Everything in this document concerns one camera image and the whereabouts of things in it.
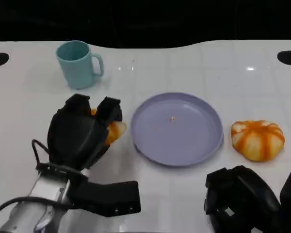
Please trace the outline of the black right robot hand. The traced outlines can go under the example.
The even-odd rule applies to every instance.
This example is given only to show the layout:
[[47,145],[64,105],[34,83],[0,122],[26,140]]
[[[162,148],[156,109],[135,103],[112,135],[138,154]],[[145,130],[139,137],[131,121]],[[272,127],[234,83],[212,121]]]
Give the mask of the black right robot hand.
[[216,233],[283,232],[280,202],[253,170],[222,168],[207,175],[205,186],[204,211]]

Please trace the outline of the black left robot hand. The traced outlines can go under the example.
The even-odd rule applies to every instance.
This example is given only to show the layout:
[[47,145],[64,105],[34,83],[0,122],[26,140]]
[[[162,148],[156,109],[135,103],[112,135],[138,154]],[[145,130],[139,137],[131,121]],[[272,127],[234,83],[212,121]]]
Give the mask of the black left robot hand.
[[75,94],[53,116],[47,138],[52,163],[89,169],[125,133],[119,99],[105,97],[94,109],[89,99]]

